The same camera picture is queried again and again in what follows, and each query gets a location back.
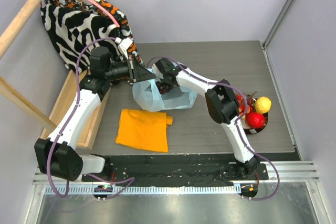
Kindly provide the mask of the fake yellow lemon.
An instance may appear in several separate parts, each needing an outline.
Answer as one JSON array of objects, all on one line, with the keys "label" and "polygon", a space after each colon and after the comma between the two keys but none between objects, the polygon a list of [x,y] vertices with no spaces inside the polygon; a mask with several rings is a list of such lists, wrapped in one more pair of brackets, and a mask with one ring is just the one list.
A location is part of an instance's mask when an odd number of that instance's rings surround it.
[{"label": "fake yellow lemon", "polygon": [[255,111],[260,114],[265,114],[271,109],[272,102],[267,97],[260,97],[255,101]]}]

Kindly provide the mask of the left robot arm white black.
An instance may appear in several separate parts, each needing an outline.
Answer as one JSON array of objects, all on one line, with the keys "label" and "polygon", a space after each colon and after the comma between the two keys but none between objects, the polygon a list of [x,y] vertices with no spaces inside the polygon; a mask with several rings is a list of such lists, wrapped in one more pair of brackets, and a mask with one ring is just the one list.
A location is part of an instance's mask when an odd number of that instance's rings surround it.
[{"label": "left robot arm white black", "polygon": [[90,72],[77,84],[77,94],[65,116],[47,139],[38,139],[34,149],[39,169],[49,178],[75,181],[79,176],[93,173],[105,182],[112,174],[105,158],[99,155],[80,156],[76,152],[82,129],[93,111],[100,105],[111,83],[128,79],[142,82],[155,79],[155,74],[131,58],[112,62],[107,47],[93,49],[89,57]]}]

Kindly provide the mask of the light blue printed plastic bag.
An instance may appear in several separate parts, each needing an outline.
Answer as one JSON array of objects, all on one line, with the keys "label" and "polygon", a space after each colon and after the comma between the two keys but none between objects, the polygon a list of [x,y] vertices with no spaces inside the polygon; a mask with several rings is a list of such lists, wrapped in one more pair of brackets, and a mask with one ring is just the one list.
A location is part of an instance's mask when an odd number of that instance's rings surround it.
[{"label": "light blue printed plastic bag", "polygon": [[148,69],[156,75],[155,79],[137,82],[132,87],[135,102],[143,110],[158,112],[162,110],[178,110],[191,108],[197,93],[189,88],[172,86],[169,90],[160,89],[163,83],[162,74],[155,65]]}]

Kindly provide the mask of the fake dark purple grape bunch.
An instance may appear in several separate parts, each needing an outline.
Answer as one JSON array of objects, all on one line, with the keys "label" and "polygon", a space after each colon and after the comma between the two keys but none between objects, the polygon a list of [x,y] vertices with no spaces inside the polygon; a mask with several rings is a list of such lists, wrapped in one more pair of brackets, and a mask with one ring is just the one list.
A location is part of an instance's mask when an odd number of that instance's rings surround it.
[{"label": "fake dark purple grape bunch", "polygon": [[166,82],[155,82],[156,87],[161,95],[169,93],[173,89],[173,85]]}]

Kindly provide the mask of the fake lychee bunch red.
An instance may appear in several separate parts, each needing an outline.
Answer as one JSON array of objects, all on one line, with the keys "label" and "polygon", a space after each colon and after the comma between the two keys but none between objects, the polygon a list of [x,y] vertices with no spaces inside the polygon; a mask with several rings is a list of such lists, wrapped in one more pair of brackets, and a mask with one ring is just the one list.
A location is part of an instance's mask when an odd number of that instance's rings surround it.
[{"label": "fake lychee bunch red", "polygon": [[249,118],[250,120],[256,119],[257,112],[255,111],[256,97],[253,94],[240,95],[236,94],[239,103],[239,117],[241,119]]}]

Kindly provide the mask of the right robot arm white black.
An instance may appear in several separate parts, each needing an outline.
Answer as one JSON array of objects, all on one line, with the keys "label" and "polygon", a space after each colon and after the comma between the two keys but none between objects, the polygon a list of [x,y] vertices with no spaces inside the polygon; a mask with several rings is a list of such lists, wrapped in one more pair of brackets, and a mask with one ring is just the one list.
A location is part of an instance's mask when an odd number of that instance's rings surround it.
[{"label": "right robot arm white black", "polygon": [[224,129],[234,150],[237,173],[242,179],[255,175],[260,163],[244,132],[239,102],[225,79],[215,81],[194,73],[181,63],[162,58],[152,65],[153,72],[164,82],[188,88],[203,96],[211,119]]}]

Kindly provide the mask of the fake red apple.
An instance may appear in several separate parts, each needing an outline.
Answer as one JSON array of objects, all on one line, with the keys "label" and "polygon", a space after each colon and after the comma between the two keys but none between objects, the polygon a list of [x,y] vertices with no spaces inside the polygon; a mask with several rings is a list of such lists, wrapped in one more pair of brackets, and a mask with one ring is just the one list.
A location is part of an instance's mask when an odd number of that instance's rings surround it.
[{"label": "fake red apple", "polygon": [[250,128],[261,128],[265,123],[265,117],[258,112],[250,112],[246,115],[246,123]]}]

